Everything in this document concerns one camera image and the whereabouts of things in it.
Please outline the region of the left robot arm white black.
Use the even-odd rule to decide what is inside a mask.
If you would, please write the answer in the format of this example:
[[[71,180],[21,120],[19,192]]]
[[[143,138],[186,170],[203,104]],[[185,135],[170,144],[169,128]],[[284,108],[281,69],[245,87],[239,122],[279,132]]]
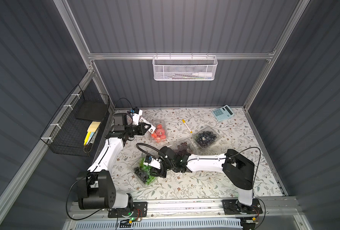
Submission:
[[[143,111],[136,108],[113,115],[114,126],[105,136],[103,149],[88,170],[77,177],[80,209],[133,209],[131,195],[116,190],[111,173],[118,154],[129,139],[155,130],[142,114]]]

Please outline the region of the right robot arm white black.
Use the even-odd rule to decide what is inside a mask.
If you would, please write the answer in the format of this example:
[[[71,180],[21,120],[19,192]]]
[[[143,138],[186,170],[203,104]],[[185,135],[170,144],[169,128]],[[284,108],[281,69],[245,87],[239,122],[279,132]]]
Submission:
[[[179,154],[169,147],[159,150],[160,172],[172,170],[176,173],[198,171],[223,173],[238,188],[238,201],[252,206],[255,164],[234,149],[220,155],[200,156]]]

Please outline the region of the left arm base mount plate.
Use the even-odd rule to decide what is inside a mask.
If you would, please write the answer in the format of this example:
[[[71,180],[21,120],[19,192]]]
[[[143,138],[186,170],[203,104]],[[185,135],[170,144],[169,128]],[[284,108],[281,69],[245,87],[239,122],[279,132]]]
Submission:
[[[126,208],[110,209],[108,218],[142,218],[147,216],[148,202],[133,202]]]

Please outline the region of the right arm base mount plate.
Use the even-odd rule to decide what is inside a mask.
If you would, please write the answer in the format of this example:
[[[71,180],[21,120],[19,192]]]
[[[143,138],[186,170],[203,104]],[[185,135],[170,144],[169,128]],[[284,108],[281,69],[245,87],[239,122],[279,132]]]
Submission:
[[[241,204],[237,198],[223,199],[222,207],[226,215],[259,215],[263,214],[263,208],[257,198],[252,200],[252,205]]]

